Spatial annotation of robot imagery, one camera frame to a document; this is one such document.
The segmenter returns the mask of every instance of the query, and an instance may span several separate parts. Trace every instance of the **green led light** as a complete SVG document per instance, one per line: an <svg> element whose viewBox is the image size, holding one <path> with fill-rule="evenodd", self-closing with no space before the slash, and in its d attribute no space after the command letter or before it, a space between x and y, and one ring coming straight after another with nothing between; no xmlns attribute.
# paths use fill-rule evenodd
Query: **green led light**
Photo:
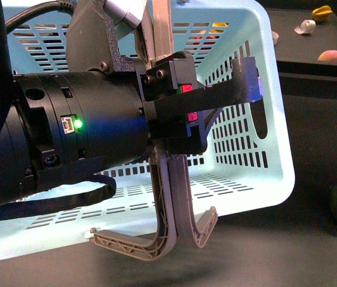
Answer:
<svg viewBox="0 0 337 287"><path fill-rule="evenodd" d="M76 118L73 125L76 129L80 129L80 128L82 128L84 123L79 118Z"/></svg>

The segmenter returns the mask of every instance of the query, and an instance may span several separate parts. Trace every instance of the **black cable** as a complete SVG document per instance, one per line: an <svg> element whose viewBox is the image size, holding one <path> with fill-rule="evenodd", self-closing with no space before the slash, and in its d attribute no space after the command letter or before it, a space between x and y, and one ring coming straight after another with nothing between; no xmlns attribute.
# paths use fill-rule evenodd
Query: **black cable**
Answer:
<svg viewBox="0 0 337 287"><path fill-rule="evenodd" d="M88 180L105 184L105 186L69 196L7 203L0 206L0 221L40 216L77 207L90 206L111 199L117 190L117 183L114 178L105 175L92 175Z"/></svg>
<svg viewBox="0 0 337 287"><path fill-rule="evenodd" d="M17 15L13 16L5 22L5 26L7 27L7 34L12 32L14 29L27 22L28 20L48 12L58 11L73 15L75 6L75 3L68 0L50 1L32 6L22 11L21 13L18 13Z"/></svg>

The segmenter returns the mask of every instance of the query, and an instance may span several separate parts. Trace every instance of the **dark table surface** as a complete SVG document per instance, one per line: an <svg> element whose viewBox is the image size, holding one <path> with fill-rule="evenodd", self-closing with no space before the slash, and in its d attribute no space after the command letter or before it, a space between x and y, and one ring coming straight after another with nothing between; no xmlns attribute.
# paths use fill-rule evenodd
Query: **dark table surface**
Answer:
<svg viewBox="0 0 337 287"><path fill-rule="evenodd" d="M275 46L276 58L288 62L316 63L326 50L337 50L337 17L332 14L328 21L317 23L310 35L299 35L294 28L304 20L312 20L310 11L267 10L272 30L279 34Z"/></svg>

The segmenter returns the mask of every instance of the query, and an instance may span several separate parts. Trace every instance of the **ventilated basket wall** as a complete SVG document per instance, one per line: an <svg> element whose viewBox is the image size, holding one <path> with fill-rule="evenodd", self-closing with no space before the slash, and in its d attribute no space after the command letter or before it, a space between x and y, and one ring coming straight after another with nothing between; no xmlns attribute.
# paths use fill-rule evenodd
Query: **ventilated basket wall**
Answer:
<svg viewBox="0 0 337 287"><path fill-rule="evenodd" d="M34 4L3 2L6 19ZM188 157L195 213L199 216L216 206L219 215L226 215L281 203L292 191L294 174L265 10L255 1L240 0L190 0L185 5L173 1L172 10L175 50L188 50L194 55L198 79L203 84L231 78L232 58L255 56L268 127L266 137L260 139L256 134L260 127L253 123L249 104L223 110L208 136L208 150ZM67 15L50 13L16 29L8 37L13 69L18 73L67 71L65 33L69 21ZM121 54L135 57L132 47L134 40L129 35L120 42ZM105 173L118 184L110 200L0 222L0 259L85 242L85 233L92 227L131 235L154 232L155 209L147 162L126 164ZM65 185L30 199L97 187L89 183Z"/></svg>

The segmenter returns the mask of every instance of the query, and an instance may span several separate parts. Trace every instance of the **metal screw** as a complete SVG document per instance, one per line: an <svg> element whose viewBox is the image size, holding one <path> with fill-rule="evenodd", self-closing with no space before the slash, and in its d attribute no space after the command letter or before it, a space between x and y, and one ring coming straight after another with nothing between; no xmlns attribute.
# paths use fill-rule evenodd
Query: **metal screw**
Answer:
<svg viewBox="0 0 337 287"><path fill-rule="evenodd" d="M166 76L166 72L164 70L157 70L158 79L163 79Z"/></svg>
<svg viewBox="0 0 337 287"><path fill-rule="evenodd" d="M101 63L101 71L107 72L109 70L109 65L106 62Z"/></svg>
<svg viewBox="0 0 337 287"><path fill-rule="evenodd" d="M54 166L55 164L58 163L58 160L59 160L59 156L56 155L56 154L51 154L49 155L45 160L44 160L44 163L47 165L47 166Z"/></svg>
<svg viewBox="0 0 337 287"><path fill-rule="evenodd" d="M25 176L29 176L29 175L32 175L32 169L31 168L25 169Z"/></svg>
<svg viewBox="0 0 337 287"><path fill-rule="evenodd" d="M145 85L149 85L151 83L151 76L149 75L144 76L143 82L145 83Z"/></svg>

